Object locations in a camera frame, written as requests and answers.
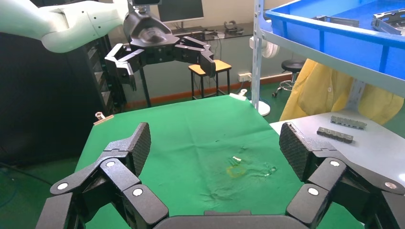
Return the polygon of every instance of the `stool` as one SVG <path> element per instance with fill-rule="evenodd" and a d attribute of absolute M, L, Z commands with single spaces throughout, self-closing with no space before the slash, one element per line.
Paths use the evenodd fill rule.
<path fill-rule="evenodd" d="M 273 97 L 277 97 L 277 93 L 281 90 L 291 91 L 292 87 L 294 86 L 295 80 L 297 79 L 297 73 L 299 73 L 304 66 L 305 61 L 302 60 L 286 60 L 281 63 L 281 67 L 285 71 L 289 71 L 292 73 L 291 80 L 285 80 L 280 83 L 280 87 L 277 88 L 277 91 L 274 92 L 272 95 Z"/>
<path fill-rule="evenodd" d="M 215 93 L 208 94 L 208 95 L 204 95 L 204 80 L 203 80 L 204 76 L 207 76 L 207 74 L 201 69 L 201 67 L 198 64 L 193 64 L 193 65 L 189 66 L 189 70 L 191 71 L 192 100 L 198 99 L 197 97 L 194 96 L 194 74 L 197 74 L 200 77 L 200 82 L 201 82 L 201 98 L 200 99 L 210 97 L 213 95 L 218 96 L 219 93 L 226 94 L 221 89 L 219 89 L 219 86 L 218 86 L 218 73 L 221 73 L 221 72 L 226 72 L 226 77 L 228 80 L 228 94 L 231 93 L 231 86 L 229 85 L 229 70 L 232 69 L 232 66 L 230 66 L 229 64 L 227 64 L 223 61 L 220 61 L 220 60 L 214 60 L 214 62 L 215 62 L 216 91 L 215 91 Z"/>

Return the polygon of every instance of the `black stool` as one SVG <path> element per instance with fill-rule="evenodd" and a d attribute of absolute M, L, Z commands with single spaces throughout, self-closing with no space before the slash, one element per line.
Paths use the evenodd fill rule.
<path fill-rule="evenodd" d="M 285 80 L 280 83 L 280 87 L 277 88 L 277 91 L 274 92 L 272 95 L 273 97 L 277 97 L 277 93 L 280 90 L 286 90 L 286 91 L 291 91 L 292 87 L 294 86 L 295 80 L 297 79 L 297 73 L 299 73 L 304 66 L 305 61 L 302 60 L 286 60 L 281 63 L 281 67 L 285 71 L 289 71 L 292 73 L 291 80 Z"/>

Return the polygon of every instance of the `wooden stool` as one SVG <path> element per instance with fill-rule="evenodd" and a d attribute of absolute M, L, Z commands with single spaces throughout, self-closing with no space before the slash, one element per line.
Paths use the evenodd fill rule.
<path fill-rule="evenodd" d="M 198 64 L 190 65 L 189 69 L 191 71 L 191 92 L 192 92 L 192 99 L 198 99 L 197 97 L 194 96 L 194 73 L 197 74 L 200 77 L 200 82 L 201 82 L 201 99 L 205 97 L 210 97 L 213 95 L 218 96 L 219 93 L 226 94 L 223 92 L 221 89 L 219 89 L 218 86 L 218 73 L 225 72 L 226 71 L 226 77 L 228 80 L 228 94 L 231 93 L 231 86 L 229 85 L 229 70 L 232 69 L 232 66 L 229 64 L 222 62 L 220 60 L 214 60 L 215 62 L 215 75 L 216 75 L 216 92 L 212 94 L 208 94 L 204 96 L 204 76 L 207 76 L 207 74 L 201 69 L 201 67 Z"/>

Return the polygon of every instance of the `robotic arm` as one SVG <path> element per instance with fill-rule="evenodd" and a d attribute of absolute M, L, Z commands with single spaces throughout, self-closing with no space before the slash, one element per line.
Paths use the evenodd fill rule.
<path fill-rule="evenodd" d="M 210 45 L 173 36 L 165 24 L 145 10 L 144 5 L 159 1 L 83 1 L 37 8 L 30 0 L 0 0 L 0 32 L 40 40 L 52 52 L 68 52 L 123 24 L 129 46 L 117 44 L 106 57 L 107 67 L 111 75 L 130 84 L 133 90 L 134 72 L 147 64 L 174 60 L 200 64 L 213 77 L 215 62 Z"/>
<path fill-rule="evenodd" d="M 126 4 L 83 1 L 38 8 L 30 0 L 2 0 L 0 32 L 40 40 L 52 52 L 68 52 L 121 25 Z"/>

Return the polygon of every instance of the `white table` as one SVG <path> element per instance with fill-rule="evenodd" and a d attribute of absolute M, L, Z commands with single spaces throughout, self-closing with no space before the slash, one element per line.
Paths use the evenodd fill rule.
<path fill-rule="evenodd" d="M 332 124 L 330 123 L 332 115 L 361 121 L 367 126 L 365 130 L 357 130 Z M 285 122 L 292 122 L 306 137 L 329 141 L 350 161 L 395 180 L 405 187 L 405 139 L 361 114 L 343 110 L 271 123 L 270 126 L 280 135 L 281 126 Z M 317 135 L 320 126 L 352 135 L 353 142 L 347 144 Z"/>

